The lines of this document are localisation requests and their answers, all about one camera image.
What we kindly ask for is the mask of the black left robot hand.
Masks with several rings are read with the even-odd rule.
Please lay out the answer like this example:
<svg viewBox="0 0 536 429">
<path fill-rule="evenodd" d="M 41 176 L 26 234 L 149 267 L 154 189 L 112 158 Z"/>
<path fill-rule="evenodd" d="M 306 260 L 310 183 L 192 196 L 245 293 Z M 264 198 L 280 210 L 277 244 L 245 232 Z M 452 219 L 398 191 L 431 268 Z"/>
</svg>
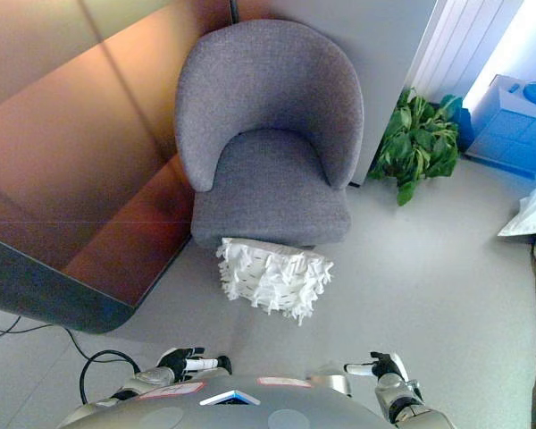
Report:
<svg viewBox="0 0 536 429">
<path fill-rule="evenodd" d="M 187 381 L 192 374 L 218 368 L 232 374 L 232 365 L 227 356 L 205 358 L 204 353 L 205 347 L 171 348 L 160 356 L 156 366 L 171 369 L 175 382 Z"/>
</svg>

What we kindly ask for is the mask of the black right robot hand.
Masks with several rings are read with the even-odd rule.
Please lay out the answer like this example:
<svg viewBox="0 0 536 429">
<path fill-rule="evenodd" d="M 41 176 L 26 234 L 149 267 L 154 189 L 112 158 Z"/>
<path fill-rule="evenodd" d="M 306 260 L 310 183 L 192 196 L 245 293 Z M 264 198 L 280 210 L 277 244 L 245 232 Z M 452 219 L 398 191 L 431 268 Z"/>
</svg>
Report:
<svg viewBox="0 0 536 429">
<path fill-rule="evenodd" d="M 403 361 L 397 353 L 371 351 L 370 356 L 371 362 L 345 364 L 344 371 L 352 375 L 375 376 L 377 379 L 381 379 L 385 374 L 396 374 L 405 382 L 409 380 Z"/>
</svg>

